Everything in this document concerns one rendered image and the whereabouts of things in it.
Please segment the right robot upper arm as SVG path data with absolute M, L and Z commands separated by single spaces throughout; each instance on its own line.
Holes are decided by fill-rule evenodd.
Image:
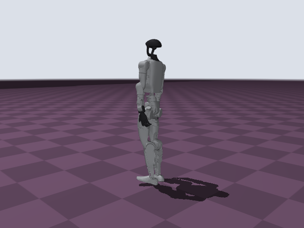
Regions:
M 164 82 L 164 73 L 165 73 L 165 70 L 166 70 L 166 66 L 163 64 L 163 78 L 162 78 L 162 87 L 161 87 L 161 90 L 163 89 L 163 82 Z

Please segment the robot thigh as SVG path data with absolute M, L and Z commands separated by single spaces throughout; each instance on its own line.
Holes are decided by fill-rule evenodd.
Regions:
M 152 117 L 153 117 L 153 109 L 152 109 L 152 107 L 150 107 L 150 106 L 146 107 L 144 113 L 145 113 L 146 116 L 147 116 L 147 120 L 151 120 L 151 119 L 152 119 Z M 139 115 L 140 115 L 140 114 L 139 114 Z M 147 146 L 147 144 L 149 144 L 149 143 L 152 143 L 152 144 L 154 145 L 154 147 L 156 148 L 154 142 L 148 141 L 150 126 L 148 126 L 148 127 L 142 126 L 141 121 L 139 122 L 139 115 L 138 115 L 137 127 L 138 127 L 139 137 L 140 137 L 140 140 L 141 140 L 141 143 L 142 143 L 144 149 L 146 150 L 146 146 Z M 155 149 L 154 149 L 154 150 L 155 150 Z
M 149 129 L 149 137 L 152 142 L 155 143 L 156 150 L 160 149 L 162 147 L 161 141 L 158 138 L 158 130 L 159 130 L 159 121 L 157 117 L 161 117 L 162 115 L 162 109 L 160 108 L 160 111 L 156 114 L 153 115 L 151 120 L 148 120 L 150 125 Z

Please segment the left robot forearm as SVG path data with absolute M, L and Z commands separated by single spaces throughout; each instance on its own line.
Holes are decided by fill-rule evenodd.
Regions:
M 143 111 L 142 106 L 144 106 L 144 95 L 145 95 L 141 83 L 136 84 L 136 91 L 137 91 L 137 109 L 139 112 L 141 112 Z

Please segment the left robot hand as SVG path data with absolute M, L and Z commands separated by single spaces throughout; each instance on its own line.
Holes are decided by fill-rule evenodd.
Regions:
M 146 116 L 146 114 L 144 112 L 145 112 L 145 108 L 144 108 L 144 106 L 142 106 L 142 111 L 141 112 L 138 111 L 138 113 L 140 113 L 140 115 L 139 115 L 139 122 L 141 121 L 142 126 L 148 127 L 151 124 L 148 122 L 147 116 Z

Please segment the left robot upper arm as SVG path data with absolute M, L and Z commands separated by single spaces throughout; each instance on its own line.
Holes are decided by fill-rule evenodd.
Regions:
M 145 89 L 145 85 L 146 85 L 146 76 L 147 76 L 147 70 L 149 69 L 149 61 L 141 61 L 138 64 L 138 68 L 139 68 L 139 80 L 143 86 L 143 90 Z

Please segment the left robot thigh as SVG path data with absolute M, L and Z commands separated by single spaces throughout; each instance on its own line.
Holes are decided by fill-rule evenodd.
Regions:
M 146 107 L 144 113 L 145 113 L 146 116 L 147 116 L 147 120 L 151 120 L 151 119 L 152 119 L 152 117 L 153 117 L 153 109 L 152 109 L 152 107 L 150 107 L 150 106 Z M 139 115 L 140 115 L 140 114 L 139 114 Z M 149 143 L 152 143 L 152 144 L 154 145 L 154 147 L 156 148 L 154 142 L 148 141 L 150 126 L 148 126 L 148 127 L 142 126 L 141 121 L 139 122 L 139 115 L 138 115 L 137 127 L 138 127 L 139 137 L 140 137 L 140 140 L 141 140 L 141 143 L 142 143 L 144 149 L 146 150 L 146 146 L 147 146 L 147 144 L 149 144 Z M 154 150 L 155 150 L 155 149 L 154 149 Z

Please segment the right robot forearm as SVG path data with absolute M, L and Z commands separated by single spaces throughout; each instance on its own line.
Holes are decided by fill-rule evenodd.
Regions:
M 160 102 L 160 98 L 161 98 L 162 93 L 163 93 L 163 89 L 160 90 L 160 93 L 155 93 L 155 97 L 157 98 L 157 101 L 159 101 L 159 102 Z

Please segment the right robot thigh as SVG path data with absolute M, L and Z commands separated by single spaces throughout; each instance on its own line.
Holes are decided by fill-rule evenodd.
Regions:
M 162 115 L 162 109 L 160 108 L 160 111 L 156 114 L 153 115 L 151 120 L 148 120 L 150 125 L 149 129 L 149 137 L 152 142 L 155 143 L 156 150 L 160 149 L 162 147 L 161 141 L 158 138 L 158 130 L 159 130 L 159 121 L 157 117 L 161 117 Z

